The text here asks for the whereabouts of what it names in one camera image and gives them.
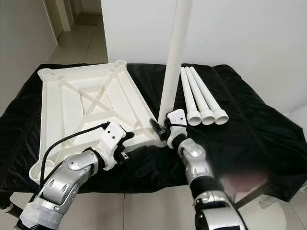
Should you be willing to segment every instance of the floor tile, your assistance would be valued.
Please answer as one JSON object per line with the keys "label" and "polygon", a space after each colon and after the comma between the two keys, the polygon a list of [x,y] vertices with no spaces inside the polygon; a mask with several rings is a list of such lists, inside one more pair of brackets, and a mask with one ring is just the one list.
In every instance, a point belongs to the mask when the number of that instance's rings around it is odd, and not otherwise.
{"label": "floor tile", "polygon": [[84,63],[87,64],[105,64],[108,63],[106,47],[89,47]]}
{"label": "floor tile", "polygon": [[287,202],[278,201],[260,205],[266,196],[262,195],[239,209],[249,230],[305,230]]}
{"label": "floor tile", "polygon": [[[11,196],[11,201],[18,207],[24,209],[31,196],[31,193],[14,193]],[[0,210],[0,229],[11,230],[16,225],[17,221],[18,219],[16,217]]]}
{"label": "floor tile", "polygon": [[123,221],[123,194],[78,194],[59,230],[123,230]]}
{"label": "floor tile", "polygon": [[90,46],[106,46],[105,31],[102,26],[97,26]]}
{"label": "floor tile", "polygon": [[51,54],[47,64],[83,63],[88,47],[57,47]]}
{"label": "floor tile", "polygon": [[301,187],[290,201],[293,211],[296,213],[301,223],[307,229],[307,182]]}
{"label": "floor tile", "polygon": [[188,186],[150,194],[125,194],[125,230],[194,230],[193,199]]}
{"label": "floor tile", "polygon": [[94,35],[94,26],[75,26],[59,37],[59,46],[89,46]]}

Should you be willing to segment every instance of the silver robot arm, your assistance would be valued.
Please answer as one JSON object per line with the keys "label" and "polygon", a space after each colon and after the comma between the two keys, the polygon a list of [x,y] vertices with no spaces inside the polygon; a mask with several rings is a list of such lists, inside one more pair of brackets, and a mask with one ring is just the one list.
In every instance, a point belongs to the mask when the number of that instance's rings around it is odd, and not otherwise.
{"label": "silver robot arm", "polygon": [[14,230],[55,230],[78,194],[98,169],[110,170],[128,159],[122,143],[134,136],[109,123],[94,149],[69,156],[49,177],[33,202],[26,205]]}
{"label": "silver robot arm", "polygon": [[176,149],[185,172],[196,211],[196,230],[246,230],[243,219],[214,177],[206,150],[187,137],[187,122],[182,109],[166,115],[165,127],[151,120],[160,139]]}

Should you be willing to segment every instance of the white plastic pipe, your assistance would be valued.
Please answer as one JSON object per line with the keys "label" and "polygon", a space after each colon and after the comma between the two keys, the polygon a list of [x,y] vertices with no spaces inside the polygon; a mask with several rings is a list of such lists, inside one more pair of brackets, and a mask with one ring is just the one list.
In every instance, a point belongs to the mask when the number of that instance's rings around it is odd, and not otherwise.
{"label": "white plastic pipe", "polygon": [[190,83],[190,87],[192,89],[196,104],[198,106],[198,109],[201,113],[201,122],[204,125],[211,125],[214,123],[214,116],[213,112],[209,109],[201,91],[199,90],[196,81],[193,78],[193,75],[191,73],[191,70],[189,67],[185,67],[185,71]]}
{"label": "white plastic pipe", "polygon": [[190,67],[190,69],[191,69],[193,77],[194,77],[199,89],[201,90],[201,93],[202,93],[203,97],[205,98],[209,108],[213,111],[215,123],[217,125],[225,124],[229,119],[227,113],[225,112],[225,110],[221,109],[221,107],[216,102],[215,98],[212,96],[211,92],[207,88],[206,84],[202,81],[201,77],[199,76],[199,74],[194,69],[194,67]]}
{"label": "white plastic pipe", "polygon": [[165,78],[162,90],[162,98],[158,122],[161,125],[165,115],[174,109],[177,92],[179,72],[182,62],[182,54],[186,43],[189,19],[193,0],[177,0],[173,20],[173,31],[168,52]]}
{"label": "white plastic pipe", "polygon": [[191,126],[197,126],[201,123],[201,114],[197,111],[196,104],[192,95],[190,84],[187,78],[186,71],[183,67],[180,68],[181,82],[183,88],[184,99],[187,106],[187,120]]}

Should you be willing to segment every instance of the black tablecloth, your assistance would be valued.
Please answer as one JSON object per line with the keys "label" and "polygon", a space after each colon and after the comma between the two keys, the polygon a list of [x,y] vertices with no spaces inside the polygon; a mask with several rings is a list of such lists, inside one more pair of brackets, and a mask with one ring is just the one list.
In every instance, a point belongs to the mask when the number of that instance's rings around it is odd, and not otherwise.
{"label": "black tablecloth", "polygon": [[[39,153],[42,81],[37,71],[81,65],[40,65],[0,118],[0,191],[37,190],[28,176]],[[216,175],[266,173],[276,187],[269,195],[288,201],[307,179],[302,129],[267,106],[231,67],[189,66],[229,115],[224,125],[197,126],[201,134],[188,129],[188,135],[208,151]],[[157,118],[165,65],[128,64],[127,70]],[[185,109],[181,82],[177,108]],[[127,164],[90,178],[80,192],[148,193],[187,183],[180,158],[167,147],[141,147],[128,155]]]}

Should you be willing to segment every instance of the pipe end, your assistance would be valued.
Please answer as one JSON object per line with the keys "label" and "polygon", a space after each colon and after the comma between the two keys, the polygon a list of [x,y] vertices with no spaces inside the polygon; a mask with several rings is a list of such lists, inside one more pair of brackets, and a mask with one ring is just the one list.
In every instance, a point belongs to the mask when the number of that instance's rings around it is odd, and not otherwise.
{"label": "pipe end", "polygon": [[197,110],[188,111],[187,120],[190,126],[197,126],[201,123],[201,114]]}
{"label": "pipe end", "polygon": [[215,118],[211,110],[201,111],[201,122],[204,125],[206,126],[211,125],[214,123],[214,121],[215,121]]}
{"label": "pipe end", "polygon": [[116,60],[115,61],[115,66],[124,66],[125,68],[127,67],[127,62],[125,60]]}
{"label": "pipe end", "polygon": [[214,111],[213,114],[214,114],[214,117],[215,117],[215,123],[217,125],[223,125],[229,120],[227,113],[223,109],[218,109],[218,110]]}

